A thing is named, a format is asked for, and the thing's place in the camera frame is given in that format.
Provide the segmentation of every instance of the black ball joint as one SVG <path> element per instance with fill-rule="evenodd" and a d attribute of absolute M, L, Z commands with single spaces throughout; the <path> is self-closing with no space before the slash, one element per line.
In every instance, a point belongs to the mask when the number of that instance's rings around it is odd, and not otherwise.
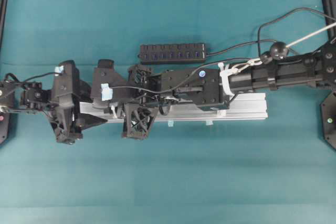
<path fill-rule="evenodd" d="M 273 60 L 283 60 L 288 56 L 289 50 L 283 42 L 275 42 L 269 49 L 260 56 L 264 64 L 269 64 Z"/>
<path fill-rule="evenodd" d="M 283 60 L 288 56 L 288 48 L 283 42 L 275 42 L 269 49 L 269 54 L 274 60 Z"/>

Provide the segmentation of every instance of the black plastic bracket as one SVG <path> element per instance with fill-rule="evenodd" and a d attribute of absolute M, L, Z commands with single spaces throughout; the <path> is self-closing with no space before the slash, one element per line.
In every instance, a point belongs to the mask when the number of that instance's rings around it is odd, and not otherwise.
<path fill-rule="evenodd" d="M 324 139 L 336 149 L 336 94 L 332 92 L 321 104 Z"/>

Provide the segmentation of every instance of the black electric wire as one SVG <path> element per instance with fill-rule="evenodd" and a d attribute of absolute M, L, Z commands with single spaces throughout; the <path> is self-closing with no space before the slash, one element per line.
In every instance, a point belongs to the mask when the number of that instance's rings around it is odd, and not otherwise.
<path fill-rule="evenodd" d="M 60 75 L 60 76 L 62 75 L 61 73 L 49 72 L 49 73 L 41 74 L 41 75 L 39 75 L 39 76 L 33 76 L 33 77 L 30 77 L 30 78 L 24 80 L 22 83 L 28 82 L 28 81 L 33 80 L 33 79 L 36 79 L 36 78 L 41 78 L 41 77 L 44 77 L 44 76 L 49 76 L 49 75 L 51 75 L 51 74 L 58 74 L 58 75 Z"/>
<path fill-rule="evenodd" d="M 11 77 L 14 81 L 16 81 L 16 82 L 20 82 L 19 81 L 19 79 L 15 76 L 15 74 L 13 74 L 13 73 L 7 73 L 6 75 L 5 75 L 5 78 L 4 78 L 4 80 L 6 81 L 6 80 L 8 80 L 8 77 Z"/>
<path fill-rule="evenodd" d="M 218 61 L 214 61 L 214 62 L 210 62 L 210 63 L 200 65 L 199 67 L 195 68 L 190 73 L 190 75 L 187 78 L 185 78 L 183 81 L 181 81 L 179 84 L 177 84 L 176 86 L 174 86 L 170 89 L 166 89 L 166 90 L 162 90 L 162 91 L 154 91 L 154 90 L 145 89 L 145 88 L 136 87 L 136 86 L 112 86 L 110 88 L 111 89 L 121 89 L 121 88 L 138 89 L 138 90 L 143 90 L 143 91 L 153 93 L 153 94 L 162 94 L 162 93 L 166 93 L 166 92 L 171 92 L 171 91 L 177 89 L 178 87 L 180 87 L 181 85 L 183 85 L 184 83 L 186 83 L 191 78 L 191 76 L 193 76 L 195 73 L 197 73 L 200 69 L 205 68 L 205 67 L 209 67 L 209 66 L 212 66 L 212 65 L 217 65 L 218 63 L 221 63 L 221 62 L 228 62 L 228 61 L 235 61 L 235 60 L 243 61 L 243 60 L 250 60 L 250 58 L 230 58 L 230 59 L 218 60 Z"/>
<path fill-rule="evenodd" d="M 237 94 L 235 94 L 231 99 L 230 99 L 230 103 L 232 103 L 236 98 L 237 98 Z"/>
<path fill-rule="evenodd" d="M 4 96 L 1 96 L 1 99 L 4 99 L 6 97 L 8 97 L 10 94 L 14 93 L 15 90 L 17 90 L 18 88 L 20 87 L 23 87 L 24 84 L 26 84 L 28 81 L 30 80 L 33 80 L 33 79 L 36 79 L 36 78 L 40 78 L 40 77 L 44 77 L 44 76 L 48 76 L 50 74 L 59 74 L 59 75 L 62 75 L 61 73 L 56 73 L 56 72 L 49 72 L 49 73 L 44 73 L 44 74 L 41 74 L 39 76 L 32 76 L 24 81 L 15 81 L 14 84 L 17 85 L 14 89 L 10 90 L 10 92 L 8 92 L 7 94 L 5 94 Z"/>
<path fill-rule="evenodd" d="M 260 48 L 260 42 L 261 42 L 261 40 L 260 40 L 260 32 L 261 32 L 261 29 L 262 29 L 263 27 L 265 27 L 265 26 L 268 26 L 268 25 L 274 24 L 274 23 L 276 23 L 276 22 L 279 22 L 280 20 L 282 20 L 282 19 L 288 17 L 289 15 L 291 15 L 291 14 L 293 14 L 293 13 L 296 13 L 296 12 L 298 12 L 298 11 L 300 11 L 300 10 L 307 10 L 307 11 L 309 11 L 309 12 L 316 13 L 316 14 L 318 14 L 318 15 L 321 15 L 321 16 L 325 17 L 325 18 L 329 18 L 329 19 L 332 19 L 332 20 L 336 21 L 336 18 L 330 17 L 329 15 L 327 15 L 327 14 L 325 14 L 325 13 L 323 13 L 323 12 L 320 12 L 320 11 L 318 11 L 318 10 L 315 10 L 315 9 L 312 9 L 312 8 L 309 8 L 309 7 L 299 7 L 299 8 L 295 8 L 295 9 L 289 11 L 288 13 L 286 13 L 286 14 L 284 14 L 284 15 L 282 15 L 282 16 L 276 18 L 276 19 L 273 19 L 273 20 L 270 21 L 270 22 L 267 22 L 267 23 L 262 24 L 262 25 L 259 27 L 259 29 L 258 29 L 258 39 L 257 39 L 257 42 L 258 42 L 258 55 L 259 55 L 259 57 L 261 56 L 261 48 Z"/>
<path fill-rule="evenodd" d="M 262 39 L 262 40 L 260 41 L 260 43 L 264 43 L 264 42 L 278 42 L 278 41 L 275 40 L 275 39 Z M 226 52 L 229 52 L 229 51 L 231 51 L 231 50 L 233 50 L 233 49 L 236 49 L 236 48 L 239 48 L 239 47 L 248 46 L 248 45 L 253 45 L 253 44 L 256 44 L 256 43 L 258 43 L 257 40 L 253 40 L 253 41 L 248 41 L 248 42 L 240 43 L 240 44 L 234 45 L 234 46 L 232 46 L 232 47 L 228 47 L 228 48 L 223 49 L 223 50 L 218 51 L 218 52 L 211 52 L 210 54 L 207 54 L 206 56 L 207 56 L 207 57 L 211 57 L 211 56 L 215 56 L 215 55 L 221 55 L 221 54 L 224 54 L 224 53 L 226 53 Z M 299 55 L 298 52 L 296 52 L 295 50 L 293 50 L 293 49 L 291 49 L 291 48 L 289 48 L 289 51 L 291 51 L 291 52 L 292 52 L 293 54 L 295 54 L 295 55 Z"/>

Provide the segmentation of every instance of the screw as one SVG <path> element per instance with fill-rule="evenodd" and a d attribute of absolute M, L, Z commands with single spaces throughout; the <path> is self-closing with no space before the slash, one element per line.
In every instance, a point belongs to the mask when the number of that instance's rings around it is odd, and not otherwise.
<path fill-rule="evenodd" d="M 334 72 L 334 68 L 333 67 L 327 67 L 327 72 L 328 73 L 333 73 Z"/>
<path fill-rule="evenodd" d="M 325 56 L 326 56 L 327 59 L 331 59 L 332 58 L 332 53 L 330 53 L 330 52 L 326 53 Z"/>
<path fill-rule="evenodd" d="M 200 77 L 205 77 L 205 71 L 204 71 L 204 70 L 200 71 L 200 72 L 198 73 L 198 75 L 199 75 Z"/>

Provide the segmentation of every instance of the teal tablecloth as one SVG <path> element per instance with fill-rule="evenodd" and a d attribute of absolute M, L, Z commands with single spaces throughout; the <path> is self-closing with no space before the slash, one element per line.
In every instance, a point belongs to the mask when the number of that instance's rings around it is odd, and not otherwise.
<path fill-rule="evenodd" d="M 322 10 L 321 0 L 8 0 L 1 75 L 22 79 L 73 59 L 90 82 L 101 58 L 125 75 L 139 44 L 202 41 L 215 51 L 299 6 Z M 262 37 L 291 42 L 323 25 L 297 13 Z M 241 56 L 256 48 L 222 57 Z M 143 142 L 109 124 L 56 144 L 42 115 L 20 115 L 0 147 L 0 223 L 334 223 L 336 152 L 319 112 L 327 94 L 282 88 L 267 92 L 265 121 L 156 124 Z"/>

